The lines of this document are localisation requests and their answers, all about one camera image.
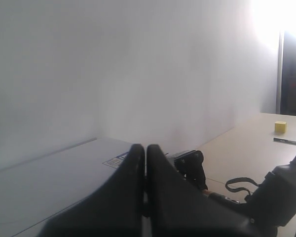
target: white wall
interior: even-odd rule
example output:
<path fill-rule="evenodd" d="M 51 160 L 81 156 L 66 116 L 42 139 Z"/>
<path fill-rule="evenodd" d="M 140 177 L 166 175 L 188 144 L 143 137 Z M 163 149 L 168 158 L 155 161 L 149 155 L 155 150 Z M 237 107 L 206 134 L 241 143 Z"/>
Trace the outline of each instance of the white wall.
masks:
<path fill-rule="evenodd" d="M 0 0 L 0 166 L 95 136 L 176 152 L 276 104 L 245 0 Z"/>

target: marker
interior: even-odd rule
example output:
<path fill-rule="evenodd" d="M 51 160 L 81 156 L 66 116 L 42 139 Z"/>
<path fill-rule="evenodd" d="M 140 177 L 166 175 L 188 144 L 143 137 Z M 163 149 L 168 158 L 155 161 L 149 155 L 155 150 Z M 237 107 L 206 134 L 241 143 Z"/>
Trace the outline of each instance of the marker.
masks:
<path fill-rule="evenodd" d="M 296 141 L 291 141 L 291 140 L 286 140 L 286 139 L 281 139 L 281 138 L 276 138 L 276 137 L 273 138 L 273 141 L 296 145 Z"/>

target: yellow cube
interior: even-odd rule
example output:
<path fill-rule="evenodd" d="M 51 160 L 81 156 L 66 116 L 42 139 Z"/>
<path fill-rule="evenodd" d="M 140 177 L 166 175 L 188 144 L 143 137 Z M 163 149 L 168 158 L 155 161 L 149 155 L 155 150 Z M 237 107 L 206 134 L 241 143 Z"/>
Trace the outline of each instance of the yellow cube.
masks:
<path fill-rule="evenodd" d="M 286 127 L 287 127 L 286 122 L 280 122 L 280 121 L 275 122 L 275 132 L 285 133 Z"/>

